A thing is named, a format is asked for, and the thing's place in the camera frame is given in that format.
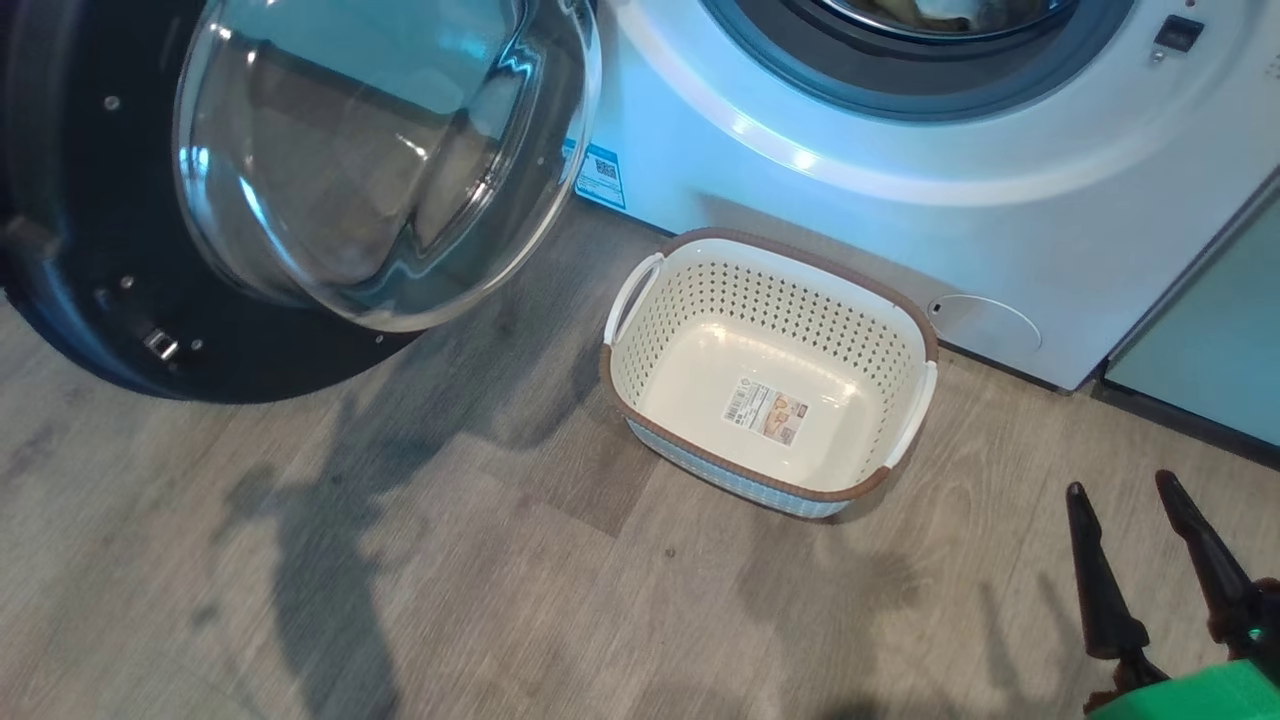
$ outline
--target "laundry basket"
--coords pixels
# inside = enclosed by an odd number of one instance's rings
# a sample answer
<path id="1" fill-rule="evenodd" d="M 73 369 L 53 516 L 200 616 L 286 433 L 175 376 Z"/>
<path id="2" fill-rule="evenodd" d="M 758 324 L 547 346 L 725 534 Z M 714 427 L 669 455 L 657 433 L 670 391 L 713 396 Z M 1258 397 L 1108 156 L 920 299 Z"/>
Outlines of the laundry basket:
<path id="1" fill-rule="evenodd" d="M 897 292 L 704 229 L 627 278 L 600 374 L 659 455 L 760 505 L 824 518 L 902 459 L 933 398 L 937 352 L 928 320 Z"/>

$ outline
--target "basket handle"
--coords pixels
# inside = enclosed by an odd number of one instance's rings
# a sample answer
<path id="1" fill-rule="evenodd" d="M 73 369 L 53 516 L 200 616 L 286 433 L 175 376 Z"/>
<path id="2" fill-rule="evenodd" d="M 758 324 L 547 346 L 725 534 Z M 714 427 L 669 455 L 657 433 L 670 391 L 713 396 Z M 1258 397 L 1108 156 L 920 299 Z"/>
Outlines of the basket handle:
<path id="1" fill-rule="evenodd" d="M 627 325 L 631 323 L 631 316 L 635 315 L 635 309 L 640 306 L 653 283 L 658 282 L 663 260 L 666 260 L 666 256 L 662 252 L 654 252 L 641 260 L 636 265 L 636 269 L 631 270 L 631 274 L 627 275 L 627 279 L 622 283 L 622 288 L 618 290 L 618 296 L 613 299 L 613 307 L 609 309 L 609 319 L 604 322 L 604 345 L 613 345 L 613 341 L 622 337 L 622 333 L 626 332 Z M 636 286 L 641 281 L 646 281 L 644 287 L 636 290 Z M 626 316 L 622 316 L 623 310 L 627 311 Z"/>
<path id="2" fill-rule="evenodd" d="M 899 438 L 897 445 L 893 446 L 893 452 L 890 452 L 888 460 L 884 461 L 884 466 L 890 470 L 902 461 L 902 456 L 906 455 L 906 448 L 911 447 L 911 441 L 915 439 L 915 434 L 920 432 L 920 425 L 924 423 L 924 414 L 929 411 L 929 404 L 933 401 L 933 391 L 937 387 L 938 364 L 929 360 L 924 364 L 924 379 L 922 382 L 920 395 L 915 398 L 915 407 L 911 410 L 911 416 L 906 420 L 906 427 L 902 429 L 902 437 Z"/>

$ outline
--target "barcode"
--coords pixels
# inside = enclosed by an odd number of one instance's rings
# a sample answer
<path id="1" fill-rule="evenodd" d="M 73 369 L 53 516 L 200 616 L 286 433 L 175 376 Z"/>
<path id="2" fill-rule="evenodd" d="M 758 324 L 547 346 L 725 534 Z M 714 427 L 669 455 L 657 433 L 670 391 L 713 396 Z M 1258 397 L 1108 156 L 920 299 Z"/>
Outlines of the barcode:
<path id="1" fill-rule="evenodd" d="M 737 421 L 737 414 L 742 411 L 744 402 L 746 402 L 746 388 L 739 388 L 733 393 L 733 401 L 728 404 L 728 410 L 724 411 L 724 419 L 731 423 Z"/>
<path id="2" fill-rule="evenodd" d="M 618 179 L 618 168 L 607 160 L 600 160 L 599 158 L 591 158 L 595 160 L 595 172 L 609 179 Z"/>

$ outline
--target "blue sticker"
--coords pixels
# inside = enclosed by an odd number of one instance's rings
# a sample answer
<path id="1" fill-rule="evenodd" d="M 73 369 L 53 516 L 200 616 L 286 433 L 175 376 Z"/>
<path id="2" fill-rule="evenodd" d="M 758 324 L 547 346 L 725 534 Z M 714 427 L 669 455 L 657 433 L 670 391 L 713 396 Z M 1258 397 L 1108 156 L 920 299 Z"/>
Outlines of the blue sticker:
<path id="1" fill-rule="evenodd" d="M 566 159 L 576 146 L 577 143 L 572 140 L 564 141 Z M 599 145 L 586 146 L 586 159 L 582 161 L 582 172 L 577 174 L 575 188 L 582 197 L 618 210 L 627 209 L 627 199 L 622 192 L 622 170 L 618 165 L 618 155 Z"/>

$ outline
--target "gray wood floor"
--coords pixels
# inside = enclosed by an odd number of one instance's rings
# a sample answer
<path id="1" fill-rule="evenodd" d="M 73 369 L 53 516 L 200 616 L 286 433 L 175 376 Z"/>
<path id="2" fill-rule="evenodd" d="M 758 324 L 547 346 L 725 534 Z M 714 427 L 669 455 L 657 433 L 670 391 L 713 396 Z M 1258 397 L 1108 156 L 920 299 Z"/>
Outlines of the gray wood floor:
<path id="1" fill-rule="evenodd" d="M 1069 482 L 1171 673 L 1222 653 L 1156 469 L 1280 571 L 1275 473 L 950 354 L 909 464 L 841 524 L 690 478 L 595 378 L 658 242 L 579 205 L 484 306 L 259 407 L 115 389 L 0 305 L 0 717 L 1078 717 L 1107 669 Z"/>

